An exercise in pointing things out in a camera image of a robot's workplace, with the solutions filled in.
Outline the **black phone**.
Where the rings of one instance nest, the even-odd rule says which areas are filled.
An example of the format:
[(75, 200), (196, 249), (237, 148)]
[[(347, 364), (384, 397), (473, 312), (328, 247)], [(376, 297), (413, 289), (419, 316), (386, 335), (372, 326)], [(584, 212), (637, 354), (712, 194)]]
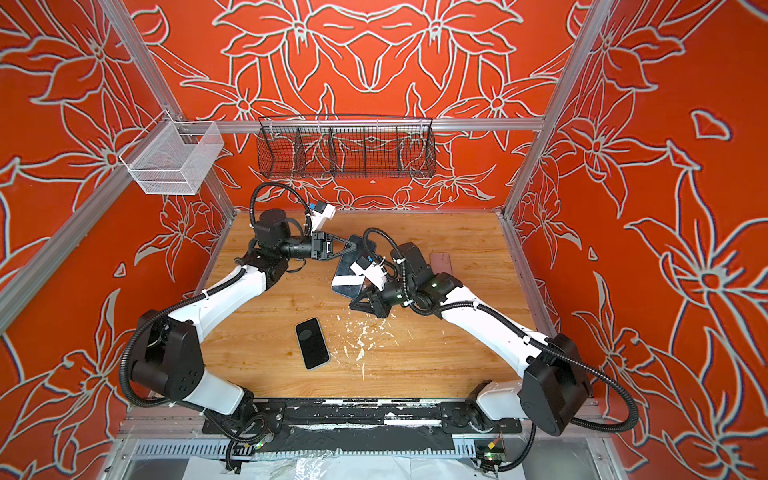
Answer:
[(321, 325), (317, 318), (311, 318), (295, 326), (295, 333), (304, 366), (313, 370), (327, 364), (330, 354)]
[(340, 257), (331, 282), (331, 290), (348, 299), (354, 299), (363, 290), (366, 278), (363, 274), (355, 273), (352, 270), (352, 265), (360, 256), (366, 256), (366, 253), (362, 248), (363, 239), (361, 236), (351, 235), (348, 240), (353, 242), (357, 246), (357, 249), (355, 252), (348, 252)]

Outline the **pink clear phone case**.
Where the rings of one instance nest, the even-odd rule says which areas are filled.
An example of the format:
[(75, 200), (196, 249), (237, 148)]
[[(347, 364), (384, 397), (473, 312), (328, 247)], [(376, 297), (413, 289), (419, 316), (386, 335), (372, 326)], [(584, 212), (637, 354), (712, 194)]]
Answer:
[(433, 252), (430, 254), (429, 260), (431, 269), (435, 275), (446, 273), (451, 275), (453, 273), (451, 257), (445, 252)]

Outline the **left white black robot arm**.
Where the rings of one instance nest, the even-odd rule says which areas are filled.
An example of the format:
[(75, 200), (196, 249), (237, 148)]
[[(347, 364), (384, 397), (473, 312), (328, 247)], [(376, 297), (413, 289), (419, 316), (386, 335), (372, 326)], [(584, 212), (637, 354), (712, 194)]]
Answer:
[(313, 204), (298, 234), (292, 234), (294, 221), (285, 211), (262, 212), (252, 221), (254, 237), (230, 274), (195, 297), (146, 312), (120, 358), (119, 383), (128, 401), (143, 408), (176, 403), (244, 416), (251, 393), (209, 372), (201, 345), (231, 314), (273, 287), (291, 261), (329, 261), (355, 251), (354, 243), (323, 231), (335, 214), (330, 204)]

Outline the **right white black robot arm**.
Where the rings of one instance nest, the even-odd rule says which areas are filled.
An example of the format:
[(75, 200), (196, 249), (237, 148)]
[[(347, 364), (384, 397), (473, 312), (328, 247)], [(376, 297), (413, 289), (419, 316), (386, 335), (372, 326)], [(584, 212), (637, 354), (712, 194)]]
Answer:
[(364, 286), (351, 309), (385, 318), (400, 305), (461, 328), (518, 377), (480, 385), (470, 404), (489, 420), (529, 420), (551, 436), (561, 435), (591, 392), (575, 344), (563, 335), (549, 338), (491, 308), (452, 274), (434, 272), (412, 243), (401, 245), (394, 256), (396, 273), (390, 276), (384, 260), (362, 247), (344, 255)]

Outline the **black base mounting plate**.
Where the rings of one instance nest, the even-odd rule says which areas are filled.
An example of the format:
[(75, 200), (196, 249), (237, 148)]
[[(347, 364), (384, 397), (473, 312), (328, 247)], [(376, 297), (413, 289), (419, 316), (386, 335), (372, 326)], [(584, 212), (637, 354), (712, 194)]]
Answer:
[(259, 416), (241, 435), (263, 431), (252, 452), (476, 454), (476, 440), (523, 432), (515, 419), (490, 420), (468, 401), (441, 399), (258, 399)]

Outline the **clear plastic bin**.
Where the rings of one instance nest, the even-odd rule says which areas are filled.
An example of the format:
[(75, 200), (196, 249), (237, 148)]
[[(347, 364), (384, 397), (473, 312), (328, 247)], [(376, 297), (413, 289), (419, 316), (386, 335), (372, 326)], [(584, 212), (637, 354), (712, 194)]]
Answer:
[(158, 123), (120, 159), (148, 195), (194, 195), (224, 147), (215, 122), (194, 123), (201, 131), (181, 132), (172, 121)]

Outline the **small green circuit board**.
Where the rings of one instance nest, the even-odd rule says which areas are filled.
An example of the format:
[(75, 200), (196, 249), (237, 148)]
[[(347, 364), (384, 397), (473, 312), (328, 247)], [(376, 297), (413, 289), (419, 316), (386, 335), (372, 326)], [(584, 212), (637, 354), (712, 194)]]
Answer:
[(483, 473), (497, 474), (506, 462), (506, 452), (500, 440), (476, 440), (476, 465)]

